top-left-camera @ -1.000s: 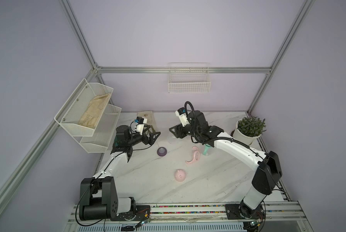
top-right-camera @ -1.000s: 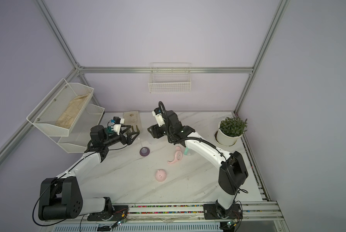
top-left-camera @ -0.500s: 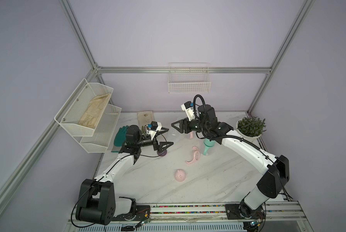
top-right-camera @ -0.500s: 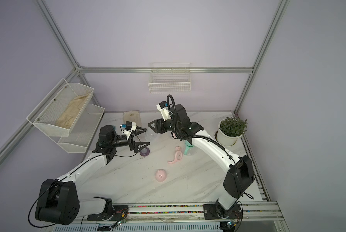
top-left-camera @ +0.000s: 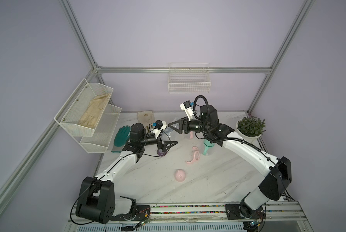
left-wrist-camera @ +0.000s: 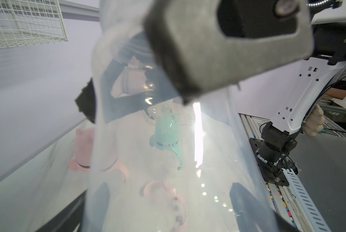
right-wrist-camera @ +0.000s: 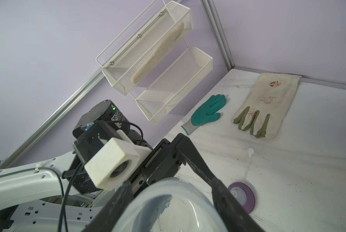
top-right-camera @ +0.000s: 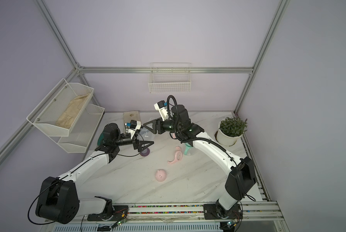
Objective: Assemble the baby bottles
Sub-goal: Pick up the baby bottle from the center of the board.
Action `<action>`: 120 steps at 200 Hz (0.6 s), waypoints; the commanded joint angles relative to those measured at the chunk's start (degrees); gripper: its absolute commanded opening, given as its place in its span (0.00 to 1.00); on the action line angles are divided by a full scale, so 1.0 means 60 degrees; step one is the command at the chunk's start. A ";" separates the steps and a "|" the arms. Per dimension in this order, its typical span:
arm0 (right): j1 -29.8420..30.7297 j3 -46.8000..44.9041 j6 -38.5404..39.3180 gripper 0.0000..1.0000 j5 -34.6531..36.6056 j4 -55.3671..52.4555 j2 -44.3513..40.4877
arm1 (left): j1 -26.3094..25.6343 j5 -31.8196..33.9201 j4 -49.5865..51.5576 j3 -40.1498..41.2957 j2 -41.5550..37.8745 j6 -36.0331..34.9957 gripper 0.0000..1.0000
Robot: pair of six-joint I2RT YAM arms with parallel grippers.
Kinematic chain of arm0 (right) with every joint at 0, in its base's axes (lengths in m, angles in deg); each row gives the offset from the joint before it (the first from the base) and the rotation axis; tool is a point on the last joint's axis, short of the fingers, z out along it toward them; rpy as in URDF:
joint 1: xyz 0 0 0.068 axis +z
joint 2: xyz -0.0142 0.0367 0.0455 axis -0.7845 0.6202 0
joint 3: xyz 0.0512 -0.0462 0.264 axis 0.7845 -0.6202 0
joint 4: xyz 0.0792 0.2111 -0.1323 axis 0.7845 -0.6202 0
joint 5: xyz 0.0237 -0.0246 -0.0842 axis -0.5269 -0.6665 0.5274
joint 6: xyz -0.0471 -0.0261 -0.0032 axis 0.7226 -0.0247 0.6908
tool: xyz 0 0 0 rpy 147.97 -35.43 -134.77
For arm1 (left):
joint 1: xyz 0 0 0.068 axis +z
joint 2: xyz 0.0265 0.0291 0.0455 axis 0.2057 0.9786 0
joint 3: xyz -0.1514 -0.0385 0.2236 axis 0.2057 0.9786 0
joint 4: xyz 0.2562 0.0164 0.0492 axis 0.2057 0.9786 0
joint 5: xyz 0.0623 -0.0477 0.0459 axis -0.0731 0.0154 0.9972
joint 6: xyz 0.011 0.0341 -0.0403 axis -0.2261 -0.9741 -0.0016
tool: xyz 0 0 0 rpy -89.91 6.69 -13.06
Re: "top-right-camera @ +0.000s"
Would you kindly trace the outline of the purple nipple collar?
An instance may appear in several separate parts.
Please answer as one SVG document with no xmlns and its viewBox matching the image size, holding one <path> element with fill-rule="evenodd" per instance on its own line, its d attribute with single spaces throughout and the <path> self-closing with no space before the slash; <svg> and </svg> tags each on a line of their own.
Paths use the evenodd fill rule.
<svg viewBox="0 0 346 232">
<path fill-rule="evenodd" d="M 140 155 L 142 157 L 147 157 L 149 154 L 150 154 L 150 149 L 149 148 L 146 148 L 145 150 L 140 152 Z"/>
</svg>

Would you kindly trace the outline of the clear baby bottle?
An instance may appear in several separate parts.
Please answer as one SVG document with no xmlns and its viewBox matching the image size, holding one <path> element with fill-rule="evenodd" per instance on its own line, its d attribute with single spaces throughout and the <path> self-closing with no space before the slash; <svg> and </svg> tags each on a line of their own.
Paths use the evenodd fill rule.
<svg viewBox="0 0 346 232">
<path fill-rule="evenodd" d="M 144 140 L 150 141 L 150 140 L 153 140 L 154 134 L 151 131 L 149 131 L 148 129 L 142 128 L 140 130 L 140 135 L 143 137 Z"/>
</svg>

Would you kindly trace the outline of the pink bottle cap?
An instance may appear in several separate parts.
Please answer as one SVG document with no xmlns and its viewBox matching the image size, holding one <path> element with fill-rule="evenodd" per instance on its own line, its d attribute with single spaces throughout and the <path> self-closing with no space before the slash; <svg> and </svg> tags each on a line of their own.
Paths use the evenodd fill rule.
<svg viewBox="0 0 346 232">
<path fill-rule="evenodd" d="M 164 182 L 167 178 L 167 172 L 163 169 L 159 169 L 156 171 L 155 173 L 155 179 L 158 181 L 158 182 Z"/>
</svg>

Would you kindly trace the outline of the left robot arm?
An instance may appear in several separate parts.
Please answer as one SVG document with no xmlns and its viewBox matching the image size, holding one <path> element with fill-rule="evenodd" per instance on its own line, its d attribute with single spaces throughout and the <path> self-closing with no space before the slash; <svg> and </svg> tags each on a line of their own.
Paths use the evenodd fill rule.
<svg viewBox="0 0 346 232">
<path fill-rule="evenodd" d="M 139 154 L 153 145 L 140 134 L 142 126 L 138 121 L 126 123 L 126 133 L 121 133 L 115 123 L 107 124 L 98 139 L 98 147 L 80 164 L 58 177 L 48 177 L 42 182 L 39 195 L 31 203 L 37 217 L 48 223 L 67 224 L 75 217 L 93 215 L 109 220 L 115 210 L 112 199 L 94 196 L 80 199 L 78 190 L 99 169 L 120 155 L 120 147 L 132 145 Z"/>
</svg>

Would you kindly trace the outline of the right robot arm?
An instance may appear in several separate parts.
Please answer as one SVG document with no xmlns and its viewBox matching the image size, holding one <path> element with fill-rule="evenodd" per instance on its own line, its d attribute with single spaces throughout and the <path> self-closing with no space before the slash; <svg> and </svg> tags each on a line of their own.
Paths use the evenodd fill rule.
<svg viewBox="0 0 346 232">
<path fill-rule="evenodd" d="M 144 123 L 144 127 L 153 134 L 174 133 L 181 143 L 190 144 L 206 154 L 228 175 L 225 191 L 217 200 L 217 208 L 230 211 L 257 182 L 253 160 L 236 156 L 213 141 L 202 127 L 191 122 L 183 105 L 168 109 L 169 104 L 161 101 L 154 104 L 154 108 L 160 117 Z"/>
</svg>

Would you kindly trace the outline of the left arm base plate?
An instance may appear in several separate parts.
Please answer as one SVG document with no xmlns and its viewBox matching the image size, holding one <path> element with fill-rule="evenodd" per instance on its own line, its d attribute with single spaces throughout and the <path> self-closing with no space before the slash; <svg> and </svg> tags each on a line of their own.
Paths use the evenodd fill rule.
<svg viewBox="0 0 346 232">
<path fill-rule="evenodd" d="M 128 215 L 129 207 L 127 205 L 115 206 L 100 214 L 88 215 L 87 221 L 121 221 Z"/>
</svg>

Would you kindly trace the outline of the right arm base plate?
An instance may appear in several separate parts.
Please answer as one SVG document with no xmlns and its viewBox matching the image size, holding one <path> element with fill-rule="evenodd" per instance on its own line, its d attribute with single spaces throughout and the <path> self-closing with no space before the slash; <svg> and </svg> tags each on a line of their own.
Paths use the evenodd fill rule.
<svg viewBox="0 0 346 232">
<path fill-rule="evenodd" d="M 231 209 L 226 210 L 220 204 L 204 204 L 204 217 L 208 219 L 242 219 L 243 213 L 240 204 L 235 204 Z"/>
</svg>

